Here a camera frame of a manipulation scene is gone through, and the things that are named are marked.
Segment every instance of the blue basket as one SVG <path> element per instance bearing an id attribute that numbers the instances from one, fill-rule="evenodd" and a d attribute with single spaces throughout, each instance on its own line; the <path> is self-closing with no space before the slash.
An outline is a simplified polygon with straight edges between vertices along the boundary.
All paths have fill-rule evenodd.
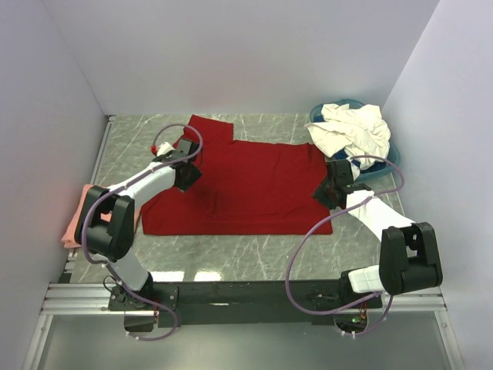
<path id="1" fill-rule="evenodd" d="M 337 104 L 338 106 L 342 106 L 344 104 L 349 104 L 350 109 L 360 109 L 364 104 L 362 102 L 358 102 L 353 99 L 342 99 L 332 104 Z M 324 118 L 322 117 L 322 108 L 323 104 L 319 104 L 315 108 L 313 108 L 310 112 L 310 121 L 311 122 L 323 122 Z M 395 146 L 392 140 L 389 140 L 390 149 L 388 151 L 387 159 L 390 160 L 396 166 L 401 164 L 401 154 L 399 153 L 399 149 Z M 385 164 L 384 168 L 380 168 L 379 170 L 372 170 L 373 167 L 368 168 L 367 170 L 361 171 L 360 176 L 356 179 L 356 182 L 364 182 L 372 179 L 377 179 L 378 177 L 382 177 L 392 173 L 394 168 Z"/>

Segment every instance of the cloth pile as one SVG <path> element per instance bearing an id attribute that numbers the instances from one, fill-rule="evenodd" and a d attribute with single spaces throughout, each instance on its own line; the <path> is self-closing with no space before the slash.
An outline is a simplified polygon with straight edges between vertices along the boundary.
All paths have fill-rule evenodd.
<path id="1" fill-rule="evenodd" d="M 382 119 L 380 107 L 370 104 L 360 109 L 350 109 L 349 104 L 325 104 L 322 108 L 324 122 L 308 123 L 314 144 L 326 156 L 344 159 L 362 154 L 387 158 L 391 131 Z M 351 160 L 353 178 L 375 164 L 371 158 Z"/>

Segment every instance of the pink cloth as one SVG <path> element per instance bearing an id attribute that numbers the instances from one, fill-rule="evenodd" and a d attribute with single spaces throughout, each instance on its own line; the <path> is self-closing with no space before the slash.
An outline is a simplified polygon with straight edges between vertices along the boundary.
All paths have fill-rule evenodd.
<path id="1" fill-rule="evenodd" d="M 79 205 L 77 206 L 77 211 L 72 217 L 67 231 L 63 234 L 62 243 L 65 248 L 77 248 L 80 244 L 75 241 L 75 229 L 77 228 L 77 222 L 79 222 L 80 213 L 82 212 L 82 206 L 84 205 L 84 199 L 86 198 L 87 191 L 93 187 L 91 184 L 84 185 L 82 188 L 82 196 L 80 197 Z M 133 218 L 133 230 L 137 229 L 137 223 L 139 222 L 140 209 L 136 210 Z M 102 214 L 101 218 L 105 221 L 111 219 L 111 214 Z"/>

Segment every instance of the white wall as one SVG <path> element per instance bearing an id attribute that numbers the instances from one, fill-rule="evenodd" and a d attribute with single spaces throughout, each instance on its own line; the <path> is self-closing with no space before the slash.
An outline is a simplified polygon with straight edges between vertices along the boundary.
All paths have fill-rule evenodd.
<path id="1" fill-rule="evenodd" d="M 466 365 L 491 368 L 493 2 L 441 0 L 384 107 L 408 215 L 437 231 Z"/>
<path id="2" fill-rule="evenodd" d="M 105 113 L 383 104 L 438 0 L 44 0 Z"/>
<path id="3" fill-rule="evenodd" d="M 21 368 L 104 115 L 39 0 L 0 0 L 0 368 Z"/>

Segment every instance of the marble floor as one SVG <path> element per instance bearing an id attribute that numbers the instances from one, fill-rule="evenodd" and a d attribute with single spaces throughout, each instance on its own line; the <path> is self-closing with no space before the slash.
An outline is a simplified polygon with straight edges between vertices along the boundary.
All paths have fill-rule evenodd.
<path id="1" fill-rule="evenodd" d="M 203 115 L 234 124 L 235 139 L 271 143 L 307 143 L 307 114 L 218 114 Z M 146 167 L 152 156 L 149 145 L 156 132 L 169 123 L 188 123 L 190 115 L 114 116 L 102 153 L 95 184 L 109 186 Z M 163 141 L 174 142 L 182 130 L 166 132 Z M 391 189 L 387 175 L 367 184 L 373 190 Z M 402 213 L 399 196 L 385 194 L 382 200 Z M 338 278 L 341 271 L 378 262 L 379 241 L 358 220 L 343 215 L 333 221 L 332 235 L 309 239 L 293 267 L 293 279 Z M 179 236 L 156 237 L 136 230 L 133 248 L 155 281 L 254 281 L 283 278 L 288 257 L 300 235 Z M 89 265 L 79 253 L 72 283 L 100 283 L 107 271 Z"/>

